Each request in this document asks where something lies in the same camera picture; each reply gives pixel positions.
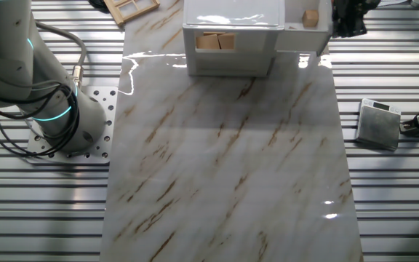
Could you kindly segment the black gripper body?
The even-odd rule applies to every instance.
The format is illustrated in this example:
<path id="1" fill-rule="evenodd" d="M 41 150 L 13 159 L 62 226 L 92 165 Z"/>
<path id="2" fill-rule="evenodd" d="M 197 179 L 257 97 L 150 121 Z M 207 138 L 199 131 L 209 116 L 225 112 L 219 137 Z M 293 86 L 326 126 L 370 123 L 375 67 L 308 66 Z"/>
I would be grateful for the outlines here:
<path id="1" fill-rule="evenodd" d="M 332 0 L 333 25 L 345 25 L 362 18 L 368 11 L 376 9 L 380 0 Z"/>

